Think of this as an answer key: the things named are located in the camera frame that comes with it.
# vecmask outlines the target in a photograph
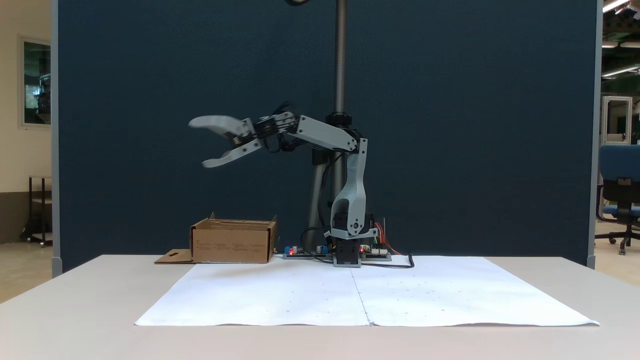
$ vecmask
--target blue chair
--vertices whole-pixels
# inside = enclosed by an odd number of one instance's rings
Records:
[[[634,233],[631,226],[636,225],[640,218],[640,206],[633,203],[640,202],[640,145],[604,145],[600,148],[600,173],[603,184],[598,185],[598,209],[600,208],[600,194],[617,205],[607,205],[602,212],[615,218],[606,219],[597,214],[604,222],[616,222],[627,226],[627,230],[620,233],[596,235],[596,239],[609,239],[612,244],[616,238],[620,242],[620,255],[625,255],[625,246],[631,246],[631,239],[640,240],[640,234]]]

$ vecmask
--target ceiling light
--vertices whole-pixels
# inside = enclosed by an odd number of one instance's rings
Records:
[[[602,73],[602,77],[603,78],[609,78],[611,76],[614,75],[619,75],[628,71],[633,71],[633,70],[637,70],[640,69],[640,64],[635,64],[635,65],[631,65],[628,67],[622,67],[620,69],[616,69],[616,70],[611,70],[611,71],[607,71],[607,72],[603,72]]]
[[[609,12],[621,5],[627,4],[630,0],[611,0],[602,8],[602,12]]]
[[[640,49],[640,42],[628,41],[628,42],[624,42],[624,43],[620,44],[620,47],[630,47],[630,48],[633,48],[633,49]]]

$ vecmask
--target floor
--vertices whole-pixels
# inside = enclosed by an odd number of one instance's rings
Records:
[[[618,224],[596,223],[596,234],[624,229]],[[632,241],[626,256],[618,255],[618,249],[608,239],[597,239],[596,270],[640,286],[640,241]],[[52,255],[51,246],[41,249],[39,243],[0,244],[0,303],[51,279]]]
[[[36,242],[0,244],[0,303],[51,279],[52,256]]]

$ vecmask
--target table surface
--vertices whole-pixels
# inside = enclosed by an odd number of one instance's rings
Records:
[[[157,258],[101,256],[0,304],[0,358],[640,359],[640,288],[561,258],[487,259],[600,327],[138,327],[193,266]]]

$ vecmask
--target cardboard box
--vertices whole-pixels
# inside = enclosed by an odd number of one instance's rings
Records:
[[[269,262],[277,239],[272,221],[220,220],[212,214],[191,226],[190,249],[173,249],[156,264]]]

